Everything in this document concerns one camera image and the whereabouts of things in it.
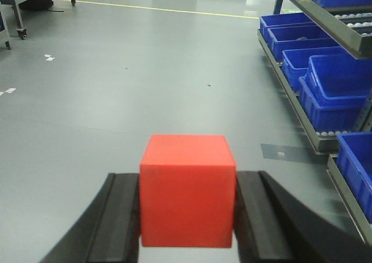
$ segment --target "caster wheel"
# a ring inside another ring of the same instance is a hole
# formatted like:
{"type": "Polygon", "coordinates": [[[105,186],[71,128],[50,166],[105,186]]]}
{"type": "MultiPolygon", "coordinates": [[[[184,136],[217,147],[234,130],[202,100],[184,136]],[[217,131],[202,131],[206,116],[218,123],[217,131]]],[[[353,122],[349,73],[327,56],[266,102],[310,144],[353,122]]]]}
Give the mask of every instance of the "caster wheel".
{"type": "Polygon", "coordinates": [[[18,36],[20,39],[26,39],[27,38],[26,29],[22,31],[18,31],[18,36]]]}

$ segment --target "black bag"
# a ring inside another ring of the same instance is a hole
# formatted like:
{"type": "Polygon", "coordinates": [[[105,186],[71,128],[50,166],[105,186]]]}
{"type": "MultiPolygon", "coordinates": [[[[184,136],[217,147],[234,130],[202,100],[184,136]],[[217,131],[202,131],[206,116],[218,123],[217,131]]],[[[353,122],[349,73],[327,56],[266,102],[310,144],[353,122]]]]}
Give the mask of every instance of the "black bag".
{"type": "Polygon", "coordinates": [[[52,0],[27,0],[19,4],[19,8],[23,10],[32,10],[38,12],[41,10],[47,10],[53,6],[52,0]]]}

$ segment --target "yellow floor line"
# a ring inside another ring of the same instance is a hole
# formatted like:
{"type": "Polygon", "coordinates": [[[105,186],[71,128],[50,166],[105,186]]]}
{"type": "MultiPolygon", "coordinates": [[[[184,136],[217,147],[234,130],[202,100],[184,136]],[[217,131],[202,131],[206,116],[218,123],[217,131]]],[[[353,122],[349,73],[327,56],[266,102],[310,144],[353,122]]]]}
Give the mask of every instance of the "yellow floor line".
{"type": "MultiPolygon", "coordinates": [[[[53,0],[53,1],[70,1],[70,0],[53,0]]],[[[104,5],[104,6],[120,6],[124,8],[135,8],[135,9],[150,9],[150,10],[161,10],[164,12],[181,12],[181,13],[193,13],[197,15],[215,15],[215,16],[227,16],[227,17],[238,17],[247,19],[259,19],[259,17],[253,16],[243,16],[243,15],[225,15],[224,13],[212,13],[212,12],[192,12],[189,10],[177,10],[177,9],[159,9],[159,8],[149,8],[147,6],[130,6],[130,5],[119,5],[117,3],[99,3],[90,1],[76,1],[77,3],[91,3],[94,5],[104,5]]]]}

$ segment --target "epoxy floor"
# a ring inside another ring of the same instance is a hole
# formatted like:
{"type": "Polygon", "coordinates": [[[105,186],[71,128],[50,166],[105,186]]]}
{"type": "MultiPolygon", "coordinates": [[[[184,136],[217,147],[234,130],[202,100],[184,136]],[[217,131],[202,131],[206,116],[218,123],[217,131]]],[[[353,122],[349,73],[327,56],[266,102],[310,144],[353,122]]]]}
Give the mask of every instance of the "epoxy floor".
{"type": "MultiPolygon", "coordinates": [[[[324,218],[353,231],[326,158],[311,151],[257,42],[258,19],[140,8],[251,16],[260,15],[259,6],[81,1],[96,3],[73,8],[55,0],[53,9],[63,12],[23,12],[25,41],[6,7],[13,49],[0,50],[0,91],[16,90],[0,96],[2,262],[38,262],[109,172],[138,172],[152,134],[223,134],[239,170],[268,171],[324,218]]],[[[236,244],[141,248],[139,261],[234,263],[238,256],[236,244]]]]}

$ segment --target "red foam block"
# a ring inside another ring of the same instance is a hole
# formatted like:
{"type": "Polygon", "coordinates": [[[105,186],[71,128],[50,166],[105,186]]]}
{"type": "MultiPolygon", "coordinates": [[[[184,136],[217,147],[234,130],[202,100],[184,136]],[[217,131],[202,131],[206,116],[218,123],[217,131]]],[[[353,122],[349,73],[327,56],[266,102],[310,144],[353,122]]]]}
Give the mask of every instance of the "red foam block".
{"type": "Polygon", "coordinates": [[[231,247],[236,163],[223,136],[153,135],[140,165],[145,247],[231,247]]]}

